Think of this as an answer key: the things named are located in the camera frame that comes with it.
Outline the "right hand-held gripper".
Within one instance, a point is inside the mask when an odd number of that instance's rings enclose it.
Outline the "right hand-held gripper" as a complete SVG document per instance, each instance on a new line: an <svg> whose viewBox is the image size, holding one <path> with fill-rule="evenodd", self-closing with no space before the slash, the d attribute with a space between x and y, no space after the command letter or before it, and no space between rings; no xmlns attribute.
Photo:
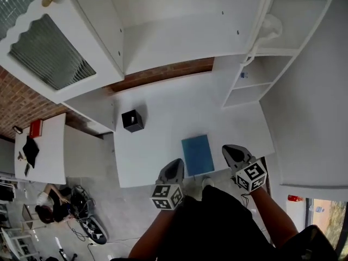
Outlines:
<svg viewBox="0 0 348 261"><path fill-rule="evenodd" d="M253 192L266 183L267 171L260 160L239 145L223 145L222 154L227 165L239 171L235 174L236 184L247 192Z"/></svg>

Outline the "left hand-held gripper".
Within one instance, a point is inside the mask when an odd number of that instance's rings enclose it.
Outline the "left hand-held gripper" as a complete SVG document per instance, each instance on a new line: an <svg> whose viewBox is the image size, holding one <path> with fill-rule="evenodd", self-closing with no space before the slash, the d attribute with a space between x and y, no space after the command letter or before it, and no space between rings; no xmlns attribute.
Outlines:
<svg viewBox="0 0 348 261"><path fill-rule="evenodd" d="M183 200L181 184L184 178L184 161L175 159L163 167L158 176L160 184L154 187L150 197L160 210L175 210Z"/></svg>

